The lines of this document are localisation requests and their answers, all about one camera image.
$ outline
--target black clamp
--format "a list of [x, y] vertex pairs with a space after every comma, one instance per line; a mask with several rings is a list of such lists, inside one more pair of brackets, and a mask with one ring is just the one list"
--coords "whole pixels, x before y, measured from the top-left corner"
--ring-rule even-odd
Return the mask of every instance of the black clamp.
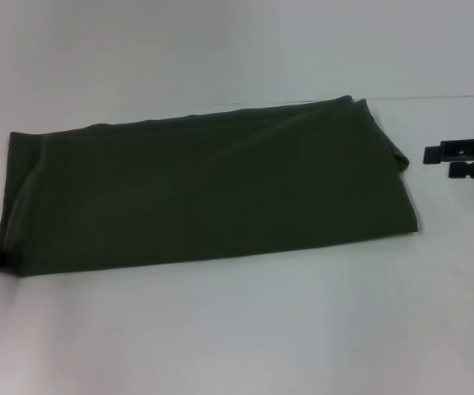
[[424, 164], [436, 165], [440, 162], [453, 162], [449, 165], [449, 178], [474, 179], [474, 140], [451, 140], [439, 146], [425, 149]]

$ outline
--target white backdrop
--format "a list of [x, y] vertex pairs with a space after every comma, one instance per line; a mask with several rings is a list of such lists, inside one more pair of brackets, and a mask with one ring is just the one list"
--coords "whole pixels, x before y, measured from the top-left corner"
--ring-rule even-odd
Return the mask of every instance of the white backdrop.
[[0, 0], [10, 131], [369, 98], [417, 235], [203, 263], [0, 275], [0, 394], [474, 393], [474, 3]]

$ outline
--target dark green cloth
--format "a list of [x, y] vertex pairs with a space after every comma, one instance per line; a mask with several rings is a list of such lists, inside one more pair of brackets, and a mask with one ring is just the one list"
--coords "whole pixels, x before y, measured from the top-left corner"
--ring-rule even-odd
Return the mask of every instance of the dark green cloth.
[[0, 271], [309, 249], [417, 231], [364, 100], [12, 133]]

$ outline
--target white table surface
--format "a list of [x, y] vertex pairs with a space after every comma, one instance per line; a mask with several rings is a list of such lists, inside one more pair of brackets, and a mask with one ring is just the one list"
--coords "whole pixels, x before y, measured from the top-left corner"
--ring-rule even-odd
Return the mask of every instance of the white table surface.
[[1, 395], [474, 393], [474, 2], [0, 0], [8, 133], [350, 94], [411, 159], [416, 235], [17, 280]]

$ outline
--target folded fabric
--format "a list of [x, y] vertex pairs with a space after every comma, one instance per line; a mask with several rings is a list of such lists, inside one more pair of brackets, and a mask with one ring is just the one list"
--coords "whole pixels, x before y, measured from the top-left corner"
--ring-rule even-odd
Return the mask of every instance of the folded fabric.
[[310, 249], [417, 231], [407, 158], [364, 100], [10, 138], [0, 271]]

